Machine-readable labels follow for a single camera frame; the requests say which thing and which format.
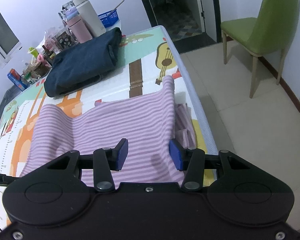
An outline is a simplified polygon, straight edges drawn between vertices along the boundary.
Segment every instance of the blue basket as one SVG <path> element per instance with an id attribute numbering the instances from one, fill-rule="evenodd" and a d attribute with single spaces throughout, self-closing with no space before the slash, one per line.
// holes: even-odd
<path id="1" fill-rule="evenodd" d="M 112 14 L 109 14 L 111 11 L 98 15 L 104 27 L 110 27 L 119 21 L 117 10 L 114 10 Z"/>

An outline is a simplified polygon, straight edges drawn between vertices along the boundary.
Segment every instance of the pink cloth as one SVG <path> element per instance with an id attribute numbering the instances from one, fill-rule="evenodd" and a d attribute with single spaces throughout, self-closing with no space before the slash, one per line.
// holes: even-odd
<path id="1" fill-rule="evenodd" d="M 45 105 L 34 127 L 30 153 L 21 176 L 69 150 L 81 155 L 129 141 L 129 153 L 119 172 L 112 172 L 115 186 L 120 182 L 181 183 L 169 154 L 169 141 L 176 138 L 184 147 L 195 146 L 194 130 L 186 105 L 174 104 L 174 82 L 163 79 L 162 90 L 135 98 L 98 104 L 85 114 L 70 118 L 55 105 Z M 82 181 L 93 186 L 92 170 L 82 171 Z"/>

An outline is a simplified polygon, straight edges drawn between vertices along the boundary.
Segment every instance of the doorway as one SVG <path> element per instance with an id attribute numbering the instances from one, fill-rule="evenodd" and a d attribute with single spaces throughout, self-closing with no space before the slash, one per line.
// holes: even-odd
<path id="1" fill-rule="evenodd" d="M 179 53 L 221 41 L 219 0 L 142 0 L 151 26 L 163 25 Z"/>

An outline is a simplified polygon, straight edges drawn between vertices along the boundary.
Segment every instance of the cartoon guitar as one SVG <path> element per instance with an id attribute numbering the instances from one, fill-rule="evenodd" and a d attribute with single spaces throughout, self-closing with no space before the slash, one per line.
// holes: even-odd
<path id="1" fill-rule="evenodd" d="M 162 78 L 166 75 L 166 70 L 174 68 L 177 65 L 167 42 L 161 43 L 158 46 L 155 65 L 161 69 L 159 78 L 155 81 L 157 85 L 160 85 Z"/>

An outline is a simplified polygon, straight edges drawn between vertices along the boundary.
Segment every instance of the door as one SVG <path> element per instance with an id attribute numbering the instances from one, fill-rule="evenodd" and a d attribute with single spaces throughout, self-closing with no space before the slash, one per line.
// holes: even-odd
<path id="1" fill-rule="evenodd" d="M 216 18 L 213 0 L 201 0 L 204 10 L 206 33 L 217 42 Z"/>
<path id="2" fill-rule="evenodd" d="M 201 30 L 204 33 L 204 32 L 206 32 L 206 29 L 205 29 L 205 24 L 204 24 L 204 18 L 202 16 L 202 13 L 203 13 L 202 2 L 201 2 L 201 0 L 197 0 L 197 3 L 198 3 L 198 8 L 199 8 L 199 18 L 200 18 L 200 22 L 198 22 L 198 24 L 200 24 Z"/>

